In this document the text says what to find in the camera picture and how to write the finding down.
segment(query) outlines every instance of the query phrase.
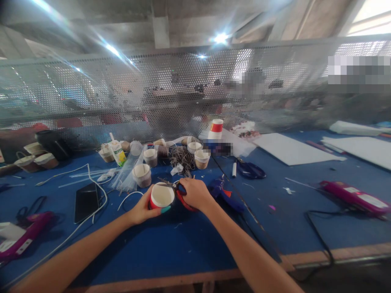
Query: blue-handled scissors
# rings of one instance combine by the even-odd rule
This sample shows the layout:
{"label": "blue-handled scissors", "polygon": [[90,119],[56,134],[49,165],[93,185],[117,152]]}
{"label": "blue-handled scissors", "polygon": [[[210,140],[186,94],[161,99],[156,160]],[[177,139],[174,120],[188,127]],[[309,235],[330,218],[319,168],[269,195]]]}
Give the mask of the blue-handled scissors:
{"label": "blue-handled scissors", "polygon": [[265,171],[253,163],[246,163],[241,158],[237,157],[237,169],[239,173],[248,179],[263,179],[266,177]]}

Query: red paper cup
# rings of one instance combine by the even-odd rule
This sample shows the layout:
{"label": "red paper cup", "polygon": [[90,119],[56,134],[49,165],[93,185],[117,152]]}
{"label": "red paper cup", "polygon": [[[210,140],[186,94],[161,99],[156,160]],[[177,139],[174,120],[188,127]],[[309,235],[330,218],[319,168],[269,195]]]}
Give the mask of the red paper cup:
{"label": "red paper cup", "polygon": [[165,185],[165,183],[156,183],[152,188],[151,199],[149,200],[149,205],[152,209],[165,208],[172,204],[175,199],[174,190],[171,187],[160,185]]}
{"label": "red paper cup", "polygon": [[223,123],[224,123],[224,121],[221,119],[213,119],[211,131],[212,132],[222,132],[223,131]]}

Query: red cup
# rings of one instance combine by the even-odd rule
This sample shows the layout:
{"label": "red cup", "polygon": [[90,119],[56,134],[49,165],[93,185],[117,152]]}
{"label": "red cup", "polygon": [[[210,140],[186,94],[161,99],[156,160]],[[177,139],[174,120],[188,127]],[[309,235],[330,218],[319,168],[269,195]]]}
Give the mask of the red cup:
{"label": "red cup", "polygon": [[221,119],[213,119],[211,125],[212,132],[222,132],[223,131],[223,123],[224,121]]}

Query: ceiling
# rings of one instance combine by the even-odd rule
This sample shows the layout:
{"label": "ceiling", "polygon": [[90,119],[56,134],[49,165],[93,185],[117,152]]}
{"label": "ceiling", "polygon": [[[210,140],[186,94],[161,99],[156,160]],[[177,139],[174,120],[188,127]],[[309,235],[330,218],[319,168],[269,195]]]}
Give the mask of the ceiling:
{"label": "ceiling", "polygon": [[0,15],[8,59],[330,37],[365,0],[12,0]]}

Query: blue hot glue gun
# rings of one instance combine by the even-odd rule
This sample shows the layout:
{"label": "blue hot glue gun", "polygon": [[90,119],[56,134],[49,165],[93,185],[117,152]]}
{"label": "blue hot glue gun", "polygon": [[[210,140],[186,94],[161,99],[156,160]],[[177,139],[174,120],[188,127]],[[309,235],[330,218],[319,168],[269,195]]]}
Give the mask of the blue hot glue gun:
{"label": "blue hot glue gun", "polygon": [[209,185],[210,194],[216,199],[219,196],[235,211],[242,213],[245,210],[245,206],[242,202],[238,202],[231,197],[232,191],[224,190],[224,175],[213,180]]}

